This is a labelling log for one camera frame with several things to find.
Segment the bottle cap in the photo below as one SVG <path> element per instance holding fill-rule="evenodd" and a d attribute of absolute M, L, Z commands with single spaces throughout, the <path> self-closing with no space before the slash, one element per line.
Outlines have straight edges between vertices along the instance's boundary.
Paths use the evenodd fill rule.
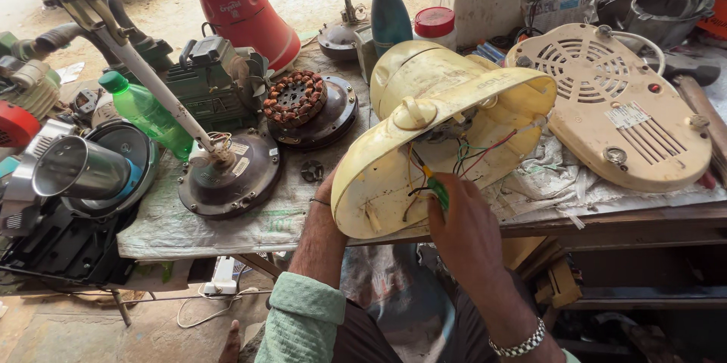
<path fill-rule="evenodd" d="M 129 87 L 129 81 L 115 70 L 103 74 L 98 79 L 98 84 L 111 93 L 119 93 Z"/>
<path fill-rule="evenodd" d="M 444 6 L 424 8 L 413 19 L 413 31 L 424 38 L 445 36 L 454 29 L 454 11 Z"/>

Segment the screwdriver handle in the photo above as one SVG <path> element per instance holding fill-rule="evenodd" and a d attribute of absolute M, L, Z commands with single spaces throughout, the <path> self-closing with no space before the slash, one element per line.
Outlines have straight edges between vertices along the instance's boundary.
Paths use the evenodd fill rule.
<path fill-rule="evenodd" d="M 438 182 L 437 179 L 430 177 L 427 179 L 427 187 L 432 189 L 439 198 L 439 203 L 442 204 L 444 210 L 449 210 L 449 194 L 444 188 L 444 184 Z"/>

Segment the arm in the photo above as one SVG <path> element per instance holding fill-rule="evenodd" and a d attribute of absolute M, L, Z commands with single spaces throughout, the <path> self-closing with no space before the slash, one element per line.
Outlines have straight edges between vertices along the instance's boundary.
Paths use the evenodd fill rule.
<path fill-rule="evenodd" d="M 335 173 L 321 184 L 316 199 L 331 202 Z M 338 287 L 347 239 L 336 227 L 331 207 L 312 201 L 289 272 L 280 276 L 270 296 L 256 363 L 331 361 L 346 305 Z"/>
<path fill-rule="evenodd" d="M 439 253 L 482 315 L 492 342 L 501 348 L 521 344 L 538 328 L 532 310 L 515 289 L 502 263 L 502 242 L 495 215 L 471 181 L 450 173 L 437 173 L 449 193 L 449 214 L 433 195 L 427 200 L 429 227 Z M 503 361 L 566 361 L 549 333 L 527 354 Z"/>

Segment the white plastic jar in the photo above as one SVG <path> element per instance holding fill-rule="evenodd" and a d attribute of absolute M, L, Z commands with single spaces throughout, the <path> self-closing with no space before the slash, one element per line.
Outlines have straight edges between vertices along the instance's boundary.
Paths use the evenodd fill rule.
<path fill-rule="evenodd" d="M 413 19 L 413 38 L 436 42 L 456 52 L 454 11 L 444 6 L 431 6 L 419 11 Z"/>

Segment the green plastic bottle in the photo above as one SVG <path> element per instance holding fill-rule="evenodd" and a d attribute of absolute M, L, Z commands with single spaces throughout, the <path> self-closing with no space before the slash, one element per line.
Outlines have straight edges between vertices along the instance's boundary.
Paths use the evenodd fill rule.
<path fill-rule="evenodd" d="M 194 140 L 149 89 L 130 84 L 114 70 L 103 74 L 98 84 L 114 96 L 114 107 L 120 115 L 171 150 L 179 160 L 187 161 Z"/>

